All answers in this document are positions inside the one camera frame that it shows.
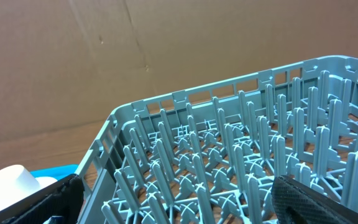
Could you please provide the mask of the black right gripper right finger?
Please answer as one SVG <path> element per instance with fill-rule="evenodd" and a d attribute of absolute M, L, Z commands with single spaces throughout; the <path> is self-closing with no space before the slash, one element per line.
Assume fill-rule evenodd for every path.
<path fill-rule="evenodd" d="M 274 178 L 272 203 L 280 224 L 358 224 L 358 213 L 287 175 Z"/>

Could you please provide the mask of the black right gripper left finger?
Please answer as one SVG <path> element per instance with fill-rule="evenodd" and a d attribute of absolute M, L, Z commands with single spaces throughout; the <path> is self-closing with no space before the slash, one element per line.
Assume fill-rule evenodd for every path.
<path fill-rule="evenodd" d="M 0 211 L 0 224 L 76 224 L 84 202 L 81 177 L 70 174 Z"/>

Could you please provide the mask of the white paper cup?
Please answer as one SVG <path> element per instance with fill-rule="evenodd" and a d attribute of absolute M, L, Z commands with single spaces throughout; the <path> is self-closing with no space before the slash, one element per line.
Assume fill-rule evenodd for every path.
<path fill-rule="evenodd" d="M 57 181 L 54 177 L 35 177 L 16 164 L 0 170 L 0 211 Z"/>

